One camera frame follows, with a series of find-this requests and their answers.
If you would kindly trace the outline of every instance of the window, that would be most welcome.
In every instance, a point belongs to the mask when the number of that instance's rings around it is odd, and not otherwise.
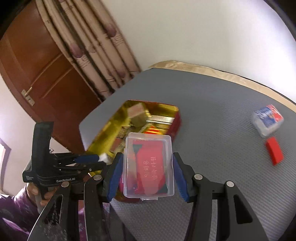
[[[10,154],[10,148],[0,139],[0,192],[3,191],[5,169]]]

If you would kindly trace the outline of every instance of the gray textured mat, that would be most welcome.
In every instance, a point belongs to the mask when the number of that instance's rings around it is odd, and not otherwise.
[[[128,99],[162,102],[180,108],[182,125],[173,143],[185,164],[209,180],[232,180],[259,217],[270,240],[277,240],[296,213],[296,114],[279,102],[244,86],[210,76],[151,69],[136,76],[97,107],[81,124],[87,148],[108,119]],[[273,104],[284,117],[274,134],[285,156],[272,166],[265,140],[251,114]],[[173,197],[137,204],[112,201],[137,240],[184,239],[192,204]],[[215,215],[212,227],[216,226]],[[215,240],[215,231],[210,240]]]

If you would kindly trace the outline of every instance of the window frame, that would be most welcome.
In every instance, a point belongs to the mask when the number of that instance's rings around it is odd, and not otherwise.
[[[1,170],[0,171],[0,191],[3,192],[4,175],[5,175],[5,170],[6,170],[6,166],[7,166],[7,162],[8,162],[11,148],[8,145],[6,145],[6,143],[1,138],[0,138],[0,144],[2,146],[4,146],[4,149],[5,149],[3,161],[2,161],[2,164],[0,167],[1,168],[0,169]]]

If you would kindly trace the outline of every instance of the door panel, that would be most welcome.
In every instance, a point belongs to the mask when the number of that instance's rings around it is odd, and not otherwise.
[[[84,151],[78,125],[100,101],[52,40],[35,1],[0,40],[0,72],[35,121],[54,121],[53,137],[72,152]],[[20,94],[30,88],[33,106]]]

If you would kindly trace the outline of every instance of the white container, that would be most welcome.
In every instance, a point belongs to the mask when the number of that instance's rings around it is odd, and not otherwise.
[[[123,156],[123,194],[153,200],[174,195],[171,137],[130,132]]]
[[[267,105],[253,113],[252,122],[261,137],[265,138],[276,131],[284,122],[283,116],[272,105]]]

